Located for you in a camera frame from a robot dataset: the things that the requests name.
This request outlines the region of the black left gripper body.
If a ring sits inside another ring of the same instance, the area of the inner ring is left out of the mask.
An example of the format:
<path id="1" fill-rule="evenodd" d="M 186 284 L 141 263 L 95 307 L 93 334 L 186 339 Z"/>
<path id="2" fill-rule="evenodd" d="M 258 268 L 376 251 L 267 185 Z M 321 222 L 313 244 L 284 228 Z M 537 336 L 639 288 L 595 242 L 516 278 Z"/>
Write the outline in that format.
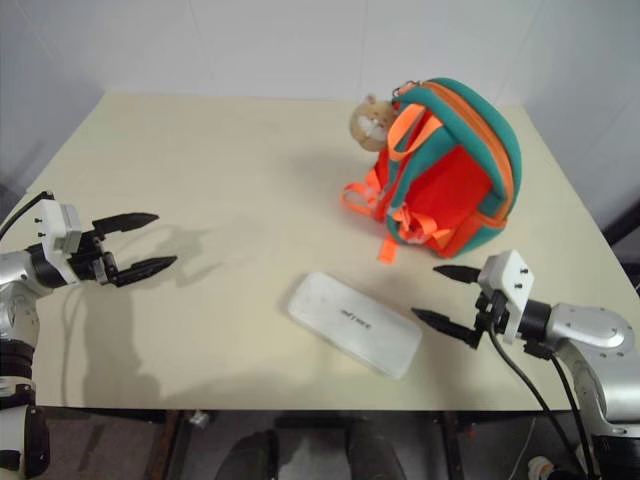
<path id="1" fill-rule="evenodd" d="M 67 260 L 79 280 L 94 280 L 117 286 L 119 270 L 114 255 L 103 247 L 105 236 L 96 230 L 84 232 L 78 250 Z"/>

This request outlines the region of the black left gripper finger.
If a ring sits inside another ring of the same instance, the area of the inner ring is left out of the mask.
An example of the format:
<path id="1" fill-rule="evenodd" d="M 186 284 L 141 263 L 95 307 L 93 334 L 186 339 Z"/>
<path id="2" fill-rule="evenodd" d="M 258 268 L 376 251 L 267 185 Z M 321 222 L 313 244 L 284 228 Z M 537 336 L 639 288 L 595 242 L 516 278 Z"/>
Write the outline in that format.
<path id="1" fill-rule="evenodd" d="M 114 232 L 136 230 L 158 219 L 159 216 L 156 214 L 134 212 L 94 220 L 92 225 L 98 235 L 107 235 Z"/>
<path id="2" fill-rule="evenodd" d="M 169 268 L 178 259 L 177 256 L 156 257 L 133 263 L 128 269 L 115 269 L 110 276 L 110 283 L 116 287 L 124 287 L 148 279 Z"/>

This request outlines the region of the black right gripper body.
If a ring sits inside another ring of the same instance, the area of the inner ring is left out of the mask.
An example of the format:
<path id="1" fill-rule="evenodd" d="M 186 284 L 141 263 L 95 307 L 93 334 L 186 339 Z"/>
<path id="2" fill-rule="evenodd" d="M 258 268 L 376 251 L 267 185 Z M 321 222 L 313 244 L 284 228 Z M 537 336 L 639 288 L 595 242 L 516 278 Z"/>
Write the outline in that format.
<path id="1" fill-rule="evenodd" d="M 507 297 L 500 290 L 495 290 L 490 295 L 481 292 L 476 300 L 475 308 L 477 313 L 474 322 L 474 347 L 477 348 L 483 334 L 488 332 L 491 327 L 497 334 L 505 333 L 510 313 L 507 309 Z"/>

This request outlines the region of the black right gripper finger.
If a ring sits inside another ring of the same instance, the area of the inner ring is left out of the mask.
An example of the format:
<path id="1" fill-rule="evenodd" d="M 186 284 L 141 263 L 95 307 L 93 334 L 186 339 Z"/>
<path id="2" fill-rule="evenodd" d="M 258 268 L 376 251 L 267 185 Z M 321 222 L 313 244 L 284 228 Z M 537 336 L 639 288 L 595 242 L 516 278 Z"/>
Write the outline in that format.
<path id="1" fill-rule="evenodd" d="M 475 345 L 474 330 L 452 322 L 447 316 L 431 310 L 412 308 L 411 311 L 419 320 L 436 331 L 460 340 L 468 346 Z"/>
<path id="2" fill-rule="evenodd" d="M 439 265 L 433 270 L 451 280 L 465 284 L 477 283 L 481 273 L 478 268 L 463 265 Z"/>

